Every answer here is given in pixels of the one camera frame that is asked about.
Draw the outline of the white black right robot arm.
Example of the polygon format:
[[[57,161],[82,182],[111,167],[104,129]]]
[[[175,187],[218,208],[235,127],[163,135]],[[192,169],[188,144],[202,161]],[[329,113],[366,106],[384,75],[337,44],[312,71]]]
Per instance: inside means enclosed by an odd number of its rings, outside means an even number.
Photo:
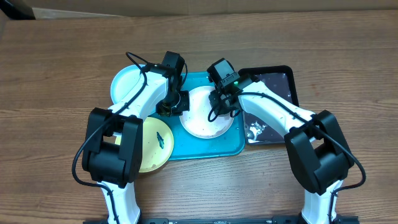
[[[355,163],[335,116],[327,110],[314,113],[283,99],[253,75],[212,75],[212,113],[251,113],[283,136],[292,172],[305,189],[299,220],[334,223],[338,192]]]

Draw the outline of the white plate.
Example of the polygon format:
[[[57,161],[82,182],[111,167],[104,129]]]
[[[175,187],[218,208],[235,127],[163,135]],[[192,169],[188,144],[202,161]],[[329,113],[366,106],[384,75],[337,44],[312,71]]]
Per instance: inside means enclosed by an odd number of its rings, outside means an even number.
[[[182,126],[191,135],[202,138],[216,138],[231,127],[234,119],[229,115],[218,116],[213,122],[208,121],[211,110],[210,93],[213,86],[199,86],[189,91],[190,109],[180,116]]]

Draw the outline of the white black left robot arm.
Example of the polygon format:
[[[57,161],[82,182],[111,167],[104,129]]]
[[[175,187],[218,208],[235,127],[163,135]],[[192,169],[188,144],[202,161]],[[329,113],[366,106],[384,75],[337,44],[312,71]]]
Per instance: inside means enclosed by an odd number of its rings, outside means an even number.
[[[187,92],[181,90],[186,72],[185,62],[130,65],[112,83],[123,86],[125,96],[90,112],[72,175],[79,184],[102,190],[109,212],[105,223],[140,222],[134,181],[142,163],[144,121],[153,113],[176,116],[188,110]]]

